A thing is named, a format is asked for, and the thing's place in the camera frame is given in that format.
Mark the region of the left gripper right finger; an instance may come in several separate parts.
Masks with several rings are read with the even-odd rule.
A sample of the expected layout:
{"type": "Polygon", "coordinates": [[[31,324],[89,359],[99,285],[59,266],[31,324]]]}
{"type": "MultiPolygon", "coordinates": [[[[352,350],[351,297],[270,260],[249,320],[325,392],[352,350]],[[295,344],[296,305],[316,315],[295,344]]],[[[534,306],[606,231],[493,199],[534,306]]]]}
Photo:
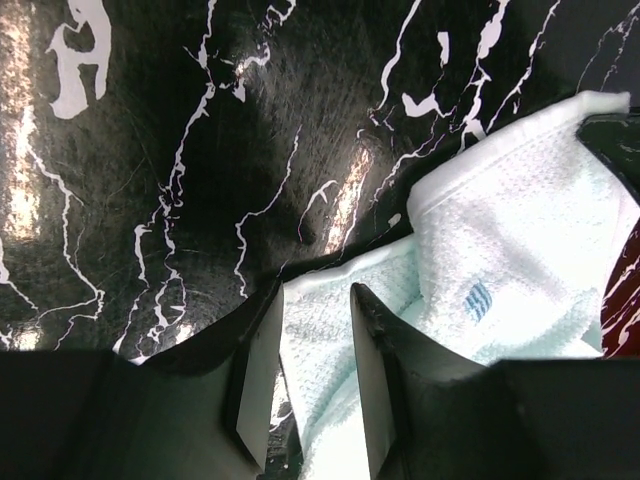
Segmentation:
{"type": "Polygon", "coordinates": [[[350,291],[374,479],[635,479],[635,359],[482,366],[350,291]]]}

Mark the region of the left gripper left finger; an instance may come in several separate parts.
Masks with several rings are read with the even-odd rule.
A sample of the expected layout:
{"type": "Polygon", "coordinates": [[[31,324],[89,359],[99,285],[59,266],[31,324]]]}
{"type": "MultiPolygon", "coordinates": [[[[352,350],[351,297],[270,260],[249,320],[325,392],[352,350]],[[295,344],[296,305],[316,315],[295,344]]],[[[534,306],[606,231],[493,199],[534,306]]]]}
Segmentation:
{"type": "Polygon", "coordinates": [[[273,281],[142,364],[107,350],[4,352],[2,477],[258,477],[282,318],[273,281]]]}

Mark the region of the white towel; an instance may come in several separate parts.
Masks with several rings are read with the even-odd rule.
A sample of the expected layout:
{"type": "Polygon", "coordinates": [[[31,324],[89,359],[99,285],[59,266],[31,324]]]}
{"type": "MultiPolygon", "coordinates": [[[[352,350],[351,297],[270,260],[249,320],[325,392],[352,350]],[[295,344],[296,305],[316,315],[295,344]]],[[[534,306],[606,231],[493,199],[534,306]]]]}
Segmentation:
{"type": "Polygon", "coordinates": [[[482,365],[599,358],[605,288],[639,207],[577,138],[630,94],[584,91],[517,120],[411,188],[411,233],[284,286],[281,359],[305,479],[365,479],[350,289],[482,365]]]}

